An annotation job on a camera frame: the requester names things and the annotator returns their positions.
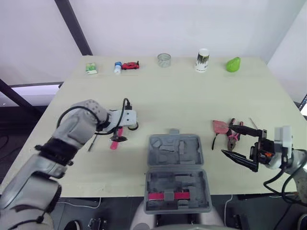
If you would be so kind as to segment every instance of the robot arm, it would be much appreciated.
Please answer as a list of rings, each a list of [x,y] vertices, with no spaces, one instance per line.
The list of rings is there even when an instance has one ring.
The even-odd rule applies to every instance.
[[[136,112],[127,99],[124,105],[126,101],[122,110],[107,111],[93,100],[74,104],[68,110],[70,114],[58,124],[51,139],[45,145],[35,147],[39,153],[26,162],[3,191],[0,199],[1,229],[21,226],[22,229],[53,229],[50,216],[45,212],[53,210],[61,186],[50,177],[63,177],[77,151],[96,131],[114,132],[116,137],[120,127],[137,126]]]
[[[264,164],[269,169],[281,169],[281,172],[274,179],[265,182],[263,185],[270,191],[283,197],[288,203],[298,203],[307,206],[307,152],[300,149],[292,149],[292,135],[289,126],[275,129],[274,141],[268,140],[266,130],[256,130],[246,126],[230,126],[231,130],[243,134],[258,137],[258,142],[250,149],[249,159],[236,152],[222,150],[222,152],[234,162],[250,168],[257,172],[259,163]],[[285,181],[282,192],[279,193],[267,184],[277,180],[283,173],[290,174]],[[285,196],[285,188],[288,182],[294,179],[301,201],[295,201]]]

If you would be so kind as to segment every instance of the red-handled pliers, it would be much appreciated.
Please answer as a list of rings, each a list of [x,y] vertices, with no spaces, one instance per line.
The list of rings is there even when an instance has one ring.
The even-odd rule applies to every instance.
[[[229,126],[232,126],[234,124],[234,122],[235,122],[235,119],[232,118],[231,122],[229,123]],[[232,151],[235,148],[235,146],[236,146],[236,142],[240,140],[240,135],[241,134],[239,134],[239,133],[234,133],[233,134],[231,129],[229,129],[226,134],[228,136],[228,144],[227,144],[228,150]]]

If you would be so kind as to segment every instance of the black shoe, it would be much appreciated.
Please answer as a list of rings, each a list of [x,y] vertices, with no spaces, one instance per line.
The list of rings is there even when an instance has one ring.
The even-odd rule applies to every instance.
[[[297,230],[306,230],[306,229],[307,229],[307,214],[304,214],[298,220]]]
[[[73,220],[66,225],[64,230],[81,230],[81,228],[80,228],[80,224],[78,223],[78,221]]]

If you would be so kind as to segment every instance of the table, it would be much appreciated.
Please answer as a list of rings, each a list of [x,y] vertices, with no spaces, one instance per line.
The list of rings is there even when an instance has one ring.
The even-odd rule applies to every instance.
[[[120,109],[128,97],[138,113],[139,129],[124,130],[128,141],[111,150],[107,137],[98,137],[91,152],[89,141],[73,159],[65,177],[60,179],[64,197],[143,196],[147,166],[148,138],[151,134],[166,134],[170,128],[180,133],[197,134],[204,155],[212,195],[255,194],[269,192],[262,183],[278,170],[261,165],[258,173],[228,159],[226,136],[219,135],[214,151],[212,120],[228,122],[232,117],[253,127],[268,130],[273,139],[274,127],[291,125],[296,149],[307,148],[307,122],[266,64],[255,57],[242,58],[236,73],[225,70],[228,58],[210,58],[206,73],[193,69],[194,58],[172,58],[172,65],[160,68],[155,57],[82,57],[72,77],[67,79],[37,123],[20,154],[6,175],[0,192],[21,166],[36,153],[36,144],[51,137],[61,113],[72,104],[94,99],[107,109]],[[116,61],[140,61],[140,69],[113,73]],[[85,74],[85,64],[95,62],[99,73]],[[249,155],[256,138],[242,136],[236,152]],[[287,176],[272,187],[280,190]],[[294,191],[295,184],[288,185]]]

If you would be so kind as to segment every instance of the gray tool case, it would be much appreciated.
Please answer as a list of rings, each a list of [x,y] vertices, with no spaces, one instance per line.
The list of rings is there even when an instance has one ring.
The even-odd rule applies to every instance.
[[[199,136],[179,134],[177,129],[167,135],[151,135],[145,213],[210,212],[212,203],[203,163]]]

